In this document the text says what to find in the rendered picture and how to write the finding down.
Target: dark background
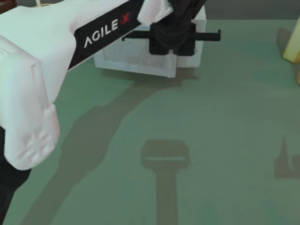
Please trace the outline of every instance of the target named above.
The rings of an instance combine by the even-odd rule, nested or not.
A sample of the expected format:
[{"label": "dark background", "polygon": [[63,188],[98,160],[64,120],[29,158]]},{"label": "dark background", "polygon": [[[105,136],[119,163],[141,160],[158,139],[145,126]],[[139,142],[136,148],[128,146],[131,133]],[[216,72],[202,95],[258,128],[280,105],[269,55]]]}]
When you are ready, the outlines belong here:
[{"label": "dark background", "polygon": [[[41,0],[56,3],[60,0]],[[35,0],[17,0],[19,5],[34,6]],[[208,19],[297,19],[300,0],[208,0]]]}]

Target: white robotic arm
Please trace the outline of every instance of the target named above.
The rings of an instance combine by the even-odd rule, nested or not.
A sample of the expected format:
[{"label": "white robotic arm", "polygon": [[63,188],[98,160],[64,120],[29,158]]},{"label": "white robotic arm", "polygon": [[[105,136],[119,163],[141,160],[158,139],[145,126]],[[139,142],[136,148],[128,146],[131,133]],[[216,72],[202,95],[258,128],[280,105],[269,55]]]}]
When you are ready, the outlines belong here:
[{"label": "white robotic arm", "polygon": [[167,0],[64,0],[0,15],[0,126],[17,170],[44,161],[59,138],[54,106],[66,73],[140,23],[169,15]]}]

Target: white box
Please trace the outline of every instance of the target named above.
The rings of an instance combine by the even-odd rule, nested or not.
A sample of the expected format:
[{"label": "white box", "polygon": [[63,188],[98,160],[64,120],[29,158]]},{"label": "white box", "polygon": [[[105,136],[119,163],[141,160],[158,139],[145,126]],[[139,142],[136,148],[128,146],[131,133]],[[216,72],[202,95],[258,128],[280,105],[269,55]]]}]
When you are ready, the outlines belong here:
[{"label": "white box", "polygon": [[[205,32],[206,13],[203,7],[195,18],[198,32]],[[149,30],[139,26],[136,30]],[[155,56],[149,53],[149,41],[145,39],[118,40],[94,56],[97,68],[114,69],[126,72],[165,76],[176,76],[176,68],[197,68],[200,66],[203,42],[196,42],[196,54],[192,57],[182,57],[169,54]]]}]

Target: table surface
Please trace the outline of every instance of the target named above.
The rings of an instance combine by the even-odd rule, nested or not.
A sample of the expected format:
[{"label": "table surface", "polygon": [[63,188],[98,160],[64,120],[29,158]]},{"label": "table surface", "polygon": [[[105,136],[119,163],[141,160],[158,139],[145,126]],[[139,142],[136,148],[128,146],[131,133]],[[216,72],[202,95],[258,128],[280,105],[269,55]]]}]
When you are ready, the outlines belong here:
[{"label": "table surface", "polygon": [[175,80],[91,60],[71,71],[56,103],[58,147],[5,224],[300,224],[300,87],[279,50],[294,24],[208,21],[223,40]]}]

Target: green table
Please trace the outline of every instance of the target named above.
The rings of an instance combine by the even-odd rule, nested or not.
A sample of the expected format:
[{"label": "green table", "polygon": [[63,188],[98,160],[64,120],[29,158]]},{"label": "green table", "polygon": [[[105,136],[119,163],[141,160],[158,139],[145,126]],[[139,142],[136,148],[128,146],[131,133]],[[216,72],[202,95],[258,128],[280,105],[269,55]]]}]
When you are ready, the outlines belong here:
[{"label": "green table", "polygon": [[[294,24],[209,21],[223,40],[175,80],[91,60],[70,72],[57,100],[59,145],[17,192],[6,224],[298,225],[300,181],[274,176],[280,152],[300,154],[300,88],[276,44]],[[188,163],[176,182],[171,162],[145,166],[170,152],[173,165]]]}]

